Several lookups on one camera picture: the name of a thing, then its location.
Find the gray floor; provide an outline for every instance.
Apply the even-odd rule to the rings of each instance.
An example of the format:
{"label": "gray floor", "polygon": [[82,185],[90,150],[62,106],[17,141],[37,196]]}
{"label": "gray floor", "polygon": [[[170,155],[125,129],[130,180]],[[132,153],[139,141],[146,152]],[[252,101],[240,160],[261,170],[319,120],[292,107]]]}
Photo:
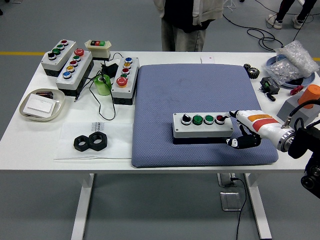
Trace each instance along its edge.
{"label": "gray floor", "polygon": [[[233,12],[224,10],[234,23],[269,30],[284,45],[295,37],[292,15],[285,17],[282,30],[267,29],[265,18],[271,11],[254,0],[234,2]],[[261,2],[274,11],[280,4]],[[80,47],[89,39],[109,40],[113,51],[161,51],[160,19],[151,0],[1,0],[0,9],[0,52],[46,52],[60,39],[77,41]],[[295,2],[289,12],[300,10]],[[319,2],[311,13],[320,13]],[[320,15],[307,22],[312,19],[296,39],[319,58]],[[210,24],[203,50],[266,52],[246,29],[224,18]],[[0,55],[0,136],[41,58]],[[270,174],[260,185],[274,240],[319,238],[320,200],[300,185],[302,174]],[[238,213],[221,210],[220,191],[230,189],[217,185],[217,176],[211,174],[98,175],[84,239],[235,239]],[[243,200],[243,187],[237,189]],[[80,194],[77,176],[2,172],[0,191],[1,240],[71,238]],[[242,239],[259,239],[250,201],[240,223]]]}

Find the orange cap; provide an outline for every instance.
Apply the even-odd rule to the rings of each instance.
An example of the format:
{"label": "orange cap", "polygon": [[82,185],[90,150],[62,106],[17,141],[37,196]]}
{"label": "orange cap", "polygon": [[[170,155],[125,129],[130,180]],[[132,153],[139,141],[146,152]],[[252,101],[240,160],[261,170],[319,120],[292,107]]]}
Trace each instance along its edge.
{"label": "orange cap", "polygon": [[[310,84],[306,88],[306,90],[304,91],[302,96],[299,98],[298,104],[303,104],[306,101],[317,100],[319,98],[320,98],[320,86],[315,85],[315,84]],[[313,104],[309,104],[309,105],[304,106],[304,108],[311,109],[313,106],[314,106]]]}

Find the large nut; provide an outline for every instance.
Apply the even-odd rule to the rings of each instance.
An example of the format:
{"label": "large nut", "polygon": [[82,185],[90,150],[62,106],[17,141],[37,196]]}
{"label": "large nut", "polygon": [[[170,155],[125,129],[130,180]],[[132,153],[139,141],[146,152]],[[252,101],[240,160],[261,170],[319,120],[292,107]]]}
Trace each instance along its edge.
{"label": "large nut", "polygon": [[107,135],[105,135],[103,132],[96,131],[89,136],[89,141],[88,141],[89,148],[95,151],[100,151],[102,149],[105,149],[107,147],[107,144],[108,144],[108,138],[107,138]]}
{"label": "large nut", "polygon": [[78,151],[83,152],[89,149],[88,142],[89,142],[89,138],[87,136],[81,135],[74,139],[73,146]]}

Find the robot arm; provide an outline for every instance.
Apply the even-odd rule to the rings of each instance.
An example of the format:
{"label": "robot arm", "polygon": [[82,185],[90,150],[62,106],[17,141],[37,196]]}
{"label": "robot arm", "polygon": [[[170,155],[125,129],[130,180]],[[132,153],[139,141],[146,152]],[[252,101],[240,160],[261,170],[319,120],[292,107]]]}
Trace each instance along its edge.
{"label": "robot arm", "polygon": [[[305,166],[305,175],[301,178],[301,184],[320,199],[320,130],[314,127],[320,121],[307,127],[302,126],[294,131],[289,127],[293,114],[289,115],[289,121],[281,125],[261,110],[238,110],[226,113],[223,117],[237,119],[243,135],[234,139],[227,139],[226,143],[233,148],[244,149],[258,146],[260,144],[259,139],[269,139],[276,149],[288,152],[289,156],[294,159],[303,156],[308,149],[311,150],[313,153]],[[244,131],[244,126],[251,135]]]}
{"label": "robot arm", "polygon": [[287,152],[290,140],[295,134],[291,127],[284,127],[261,110],[230,111],[224,116],[236,118],[239,124],[243,136],[227,140],[227,144],[236,149],[256,147],[261,139],[269,139],[276,149]]}

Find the plastic bag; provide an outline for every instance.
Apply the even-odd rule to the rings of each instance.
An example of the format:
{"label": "plastic bag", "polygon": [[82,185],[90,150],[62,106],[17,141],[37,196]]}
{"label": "plastic bag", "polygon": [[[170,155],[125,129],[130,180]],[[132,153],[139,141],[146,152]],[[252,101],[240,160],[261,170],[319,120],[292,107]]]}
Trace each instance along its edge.
{"label": "plastic bag", "polygon": [[276,49],[275,52],[277,55],[285,55],[299,69],[299,73],[304,78],[319,70],[318,64],[298,40],[289,43],[285,47]]}
{"label": "plastic bag", "polygon": [[302,77],[302,75],[299,73],[299,69],[287,58],[266,66],[266,71],[279,85]]}

